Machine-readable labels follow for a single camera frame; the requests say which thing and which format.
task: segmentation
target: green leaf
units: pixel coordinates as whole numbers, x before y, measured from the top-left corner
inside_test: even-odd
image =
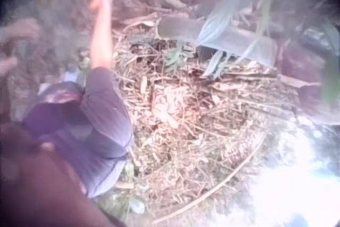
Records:
[[[221,0],[216,4],[203,25],[197,43],[203,45],[214,41],[229,26],[232,15],[238,11],[240,0]]]
[[[218,66],[218,69],[217,69],[216,73],[214,74],[214,79],[220,77],[222,71],[227,67],[228,61],[229,61],[229,59],[230,59],[231,56],[232,56],[231,53],[230,53],[230,52],[227,52],[226,58],[225,58],[224,61],[222,61],[221,64]]]
[[[340,95],[339,60],[329,57],[324,67],[321,87],[321,100],[324,104],[333,105]]]
[[[340,51],[340,34],[337,28],[329,21],[325,21],[323,24],[323,28],[325,31],[325,34],[330,42],[330,45],[333,48],[333,51],[335,52],[335,56],[339,57],[339,51]]]
[[[333,105],[340,95],[340,35],[339,31],[329,21],[325,21],[323,28],[335,54],[326,59],[321,87],[321,100],[324,104]]]
[[[205,70],[204,74],[202,75],[202,77],[208,77],[215,72],[217,65],[218,65],[219,61],[221,60],[222,56],[223,56],[223,51],[217,51],[213,55],[213,57],[211,58],[211,60],[209,62],[209,65],[208,65],[207,69]]]

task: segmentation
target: man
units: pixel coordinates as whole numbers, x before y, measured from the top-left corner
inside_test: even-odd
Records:
[[[114,185],[133,141],[128,113],[110,73],[112,1],[90,4],[97,18],[85,90],[71,82],[52,85],[21,124],[1,126],[1,213],[13,224],[111,226],[84,194],[94,197]],[[28,21],[27,28],[36,27]],[[18,31],[2,29],[8,40],[1,47],[17,39]],[[1,61],[3,74],[16,63],[14,58]],[[1,106],[8,106],[3,85]],[[4,107],[1,118],[8,115]]]

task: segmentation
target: branch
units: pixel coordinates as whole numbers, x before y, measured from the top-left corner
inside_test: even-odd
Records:
[[[188,209],[192,208],[193,206],[201,203],[202,201],[204,201],[206,198],[208,198],[210,195],[212,195],[214,192],[216,192],[217,190],[219,190],[222,186],[224,186],[227,182],[229,182],[231,180],[232,177],[234,177],[238,171],[240,171],[240,169],[245,166],[245,164],[247,162],[249,162],[249,160],[254,156],[254,154],[258,151],[258,149],[261,147],[261,145],[263,144],[263,141],[265,139],[265,134],[263,134],[259,139],[260,142],[259,144],[256,146],[256,148],[253,150],[253,152],[225,179],[223,180],[221,183],[219,183],[218,185],[216,185],[215,187],[213,187],[210,191],[208,191],[207,193],[203,194],[202,196],[200,196],[199,198],[197,198],[196,200],[194,200],[193,202],[187,204],[186,206],[166,215],[163,217],[160,217],[158,219],[155,219],[152,224],[157,224],[160,222],[163,222],[165,220],[168,220],[174,216],[177,216],[179,214],[184,213],[185,211],[187,211]]]

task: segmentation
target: foliage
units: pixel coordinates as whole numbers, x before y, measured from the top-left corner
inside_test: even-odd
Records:
[[[185,43],[178,41],[175,48],[163,51],[165,56],[165,68],[168,73],[174,73],[181,68],[188,58],[192,57],[192,53],[184,49]]]
[[[326,59],[323,81],[322,102],[333,105],[340,95],[340,55],[339,55],[339,31],[329,21],[323,24],[324,32],[333,49],[333,54]]]

